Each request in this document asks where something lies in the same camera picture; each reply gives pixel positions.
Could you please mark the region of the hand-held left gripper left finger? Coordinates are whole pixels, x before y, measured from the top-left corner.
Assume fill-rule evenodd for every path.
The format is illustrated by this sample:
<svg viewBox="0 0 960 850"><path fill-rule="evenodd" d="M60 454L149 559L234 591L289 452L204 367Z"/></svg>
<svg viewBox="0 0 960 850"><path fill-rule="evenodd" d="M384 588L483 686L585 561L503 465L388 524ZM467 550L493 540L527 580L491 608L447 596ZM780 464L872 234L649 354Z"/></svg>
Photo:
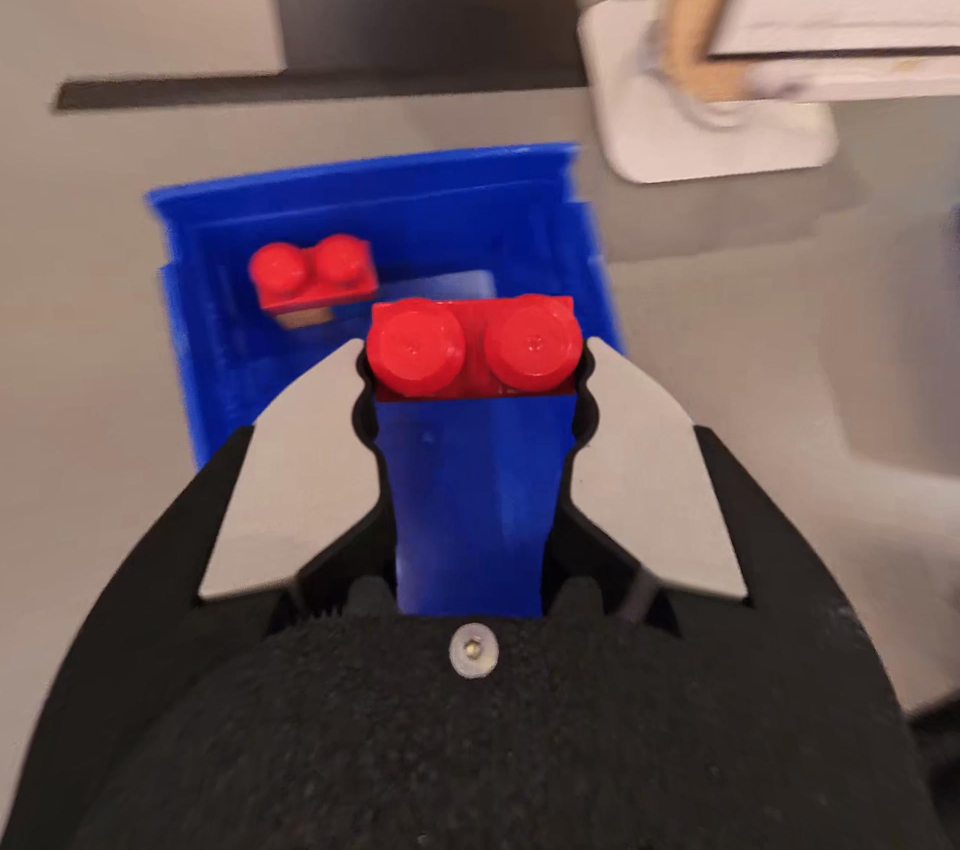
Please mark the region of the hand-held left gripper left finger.
<svg viewBox="0 0 960 850"><path fill-rule="evenodd" d="M324 612L364 578L397 599L397 523L372 388L364 342L349 339L259 413L201 599L288 590Z"/></svg>

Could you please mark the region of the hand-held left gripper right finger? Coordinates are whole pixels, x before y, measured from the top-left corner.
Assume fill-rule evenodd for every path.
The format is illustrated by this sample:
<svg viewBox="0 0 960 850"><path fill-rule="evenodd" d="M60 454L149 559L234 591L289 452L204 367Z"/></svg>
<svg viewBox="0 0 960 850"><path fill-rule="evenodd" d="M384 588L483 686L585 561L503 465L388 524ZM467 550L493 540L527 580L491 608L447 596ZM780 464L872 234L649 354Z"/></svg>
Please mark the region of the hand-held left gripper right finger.
<svg viewBox="0 0 960 850"><path fill-rule="evenodd" d="M547 614L574 580L642 622L661 593L749 595L697 428L654 377L600 338L575 376L574 445L547 537Z"/></svg>

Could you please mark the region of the blue plastic bin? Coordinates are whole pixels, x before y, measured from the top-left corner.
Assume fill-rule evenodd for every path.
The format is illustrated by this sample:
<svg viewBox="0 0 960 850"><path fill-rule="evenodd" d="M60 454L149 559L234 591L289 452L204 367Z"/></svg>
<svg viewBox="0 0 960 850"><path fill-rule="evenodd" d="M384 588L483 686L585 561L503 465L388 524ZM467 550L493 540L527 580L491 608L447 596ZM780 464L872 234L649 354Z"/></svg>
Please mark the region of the blue plastic bin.
<svg viewBox="0 0 960 850"><path fill-rule="evenodd" d="M569 296L583 334L626 344L572 143L430 151L158 188L160 271L197 467L296 377L370 328L370 302L282 329L248 274L263 245L370 244L377 302ZM572 396L380 403L399 604L541 613L540 572L572 443Z"/></svg>

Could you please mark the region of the cluster of assembled block bridges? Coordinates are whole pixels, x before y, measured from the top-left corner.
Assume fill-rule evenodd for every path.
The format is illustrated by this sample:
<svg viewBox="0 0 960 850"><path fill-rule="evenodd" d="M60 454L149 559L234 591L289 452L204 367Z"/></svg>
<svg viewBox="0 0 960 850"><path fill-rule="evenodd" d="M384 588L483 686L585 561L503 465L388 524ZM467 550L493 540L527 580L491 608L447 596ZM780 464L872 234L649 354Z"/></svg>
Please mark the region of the cluster of assembled block bridges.
<svg viewBox="0 0 960 850"><path fill-rule="evenodd" d="M329 322L338 309L371 302L380 291L371 245L346 233L311 246L262 245L246 270L260 310L287 331Z"/></svg>

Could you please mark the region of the red two-stud toy block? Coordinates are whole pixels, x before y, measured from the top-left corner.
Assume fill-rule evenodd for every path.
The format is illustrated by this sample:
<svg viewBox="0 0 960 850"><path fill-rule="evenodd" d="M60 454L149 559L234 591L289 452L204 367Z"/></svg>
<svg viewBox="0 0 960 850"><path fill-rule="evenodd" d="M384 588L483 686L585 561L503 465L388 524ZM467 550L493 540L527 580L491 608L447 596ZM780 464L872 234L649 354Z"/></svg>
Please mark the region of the red two-stud toy block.
<svg viewBox="0 0 960 850"><path fill-rule="evenodd" d="M366 361L378 399L450 402L565 396L585 338L568 296L378 303Z"/></svg>

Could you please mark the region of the grey desk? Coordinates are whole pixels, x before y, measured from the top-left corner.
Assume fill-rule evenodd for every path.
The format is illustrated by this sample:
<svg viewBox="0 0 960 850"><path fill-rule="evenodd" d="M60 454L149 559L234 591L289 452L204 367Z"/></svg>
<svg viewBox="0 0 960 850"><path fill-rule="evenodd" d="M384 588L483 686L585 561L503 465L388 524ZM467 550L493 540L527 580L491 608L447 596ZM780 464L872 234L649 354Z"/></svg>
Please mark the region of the grey desk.
<svg viewBox="0 0 960 850"><path fill-rule="evenodd" d="M142 195L285 166L580 142L632 358L818 550L901 703L958 688L957 99L836 106L820 172L653 188L584 89L52 109L71 77L270 72L273 17L2 0L2 817L78 626L194 471Z"/></svg>

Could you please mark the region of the person's dark trousers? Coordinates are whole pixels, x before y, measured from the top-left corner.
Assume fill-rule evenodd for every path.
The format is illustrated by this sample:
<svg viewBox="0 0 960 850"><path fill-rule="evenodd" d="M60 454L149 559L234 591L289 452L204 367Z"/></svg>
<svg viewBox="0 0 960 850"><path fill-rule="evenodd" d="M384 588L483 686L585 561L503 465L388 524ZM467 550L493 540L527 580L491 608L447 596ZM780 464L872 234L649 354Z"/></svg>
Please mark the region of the person's dark trousers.
<svg viewBox="0 0 960 850"><path fill-rule="evenodd" d="M959 697L908 718L937 817L954 849L959 848Z"/></svg>

